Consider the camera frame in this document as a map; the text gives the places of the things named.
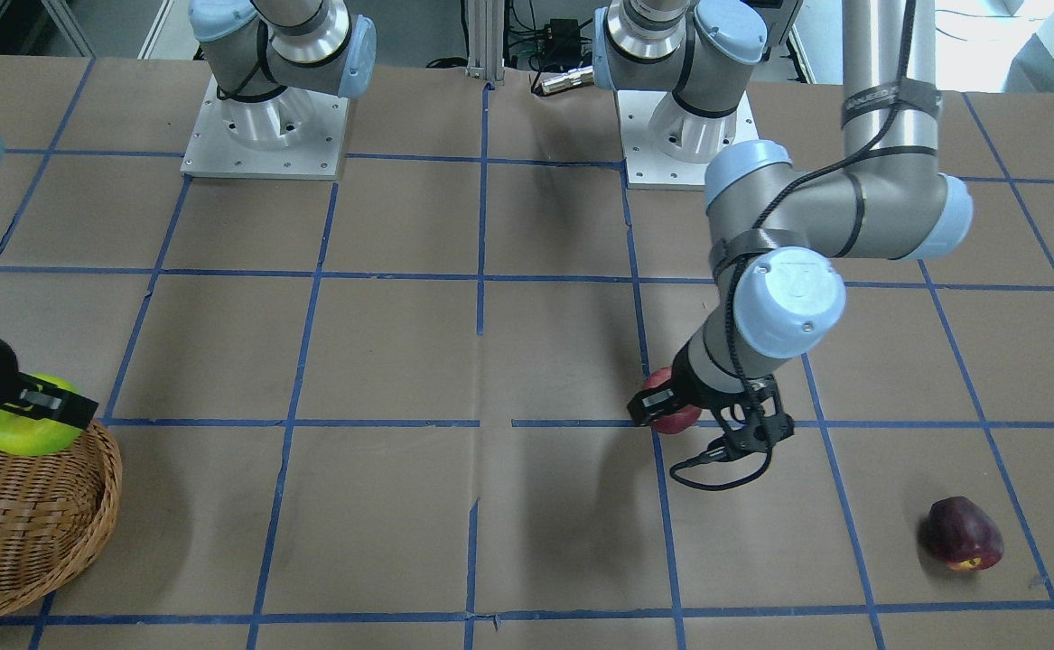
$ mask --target apple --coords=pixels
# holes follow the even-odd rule
[[[953,571],[984,571],[1004,556],[1004,538],[996,523],[963,496],[932,505],[925,539],[928,552]]]
[[[659,387],[660,383],[671,378],[671,367],[660,368],[651,373],[650,377],[643,382],[643,390],[647,388]],[[683,407],[679,411],[670,415],[664,415],[659,419],[651,422],[651,428],[656,432],[666,433],[666,435],[674,435],[674,433],[683,432],[687,427],[696,424],[700,415],[703,415],[703,410],[700,407]]]

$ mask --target white mounting plate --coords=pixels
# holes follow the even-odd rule
[[[660,152],[651,140],[651,115],[666,92],[619,91],[619,133],[622,136],[622,152],[627,161],[627,185],[638,190],[704,190],[704,173],[707,163],[686,163],[672,159]],[[759,130],[750,115],[747,95],[740,99],[736,109],[738,126],[731,143],[759,139]]]
[[[313,100],[313,122],[298,144],[277,151],[250,149],[230,136],[221,119],[221,102],[213,77],[193,124],[180,172],[204,178],[284,178],[337,180],[346,133],[346,98],[307,91]]]

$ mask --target red apple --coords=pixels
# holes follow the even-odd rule
[[[953,571],[984,571],[1004,556],[996,523],[968,497],[950,496],[928,514],[928,551]]]
[[[658,387],[663,381],[671,378],[671,367],[660,368],[651,373],[650,377],[643,382],[643,390],[647,388]],[[667,435],[672,435],[672,433],[683,432],[687,427],[696,424],[700,415],[703,415],[703,410],[700,407],[683,407],[679,411],[676,411],[671,415],[664,415],[659,419],[651,422],[651,428],[656,432],[667,433]]]

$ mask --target brown basket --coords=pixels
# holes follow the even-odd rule
[[[66,584],[117,525],[121,452],[94,420],[48,456],[0,452],[0,616]]]

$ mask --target yellow-green fruit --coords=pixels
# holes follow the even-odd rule
[[[56,383],[70,392],[77,392],[72,383],[51,375],[33,375]],[[56,453],[73,444],[81,435],[80,429],[61,425],[55,419],[31,419],[0,408],[0,450],[14,456],[44,456]]]

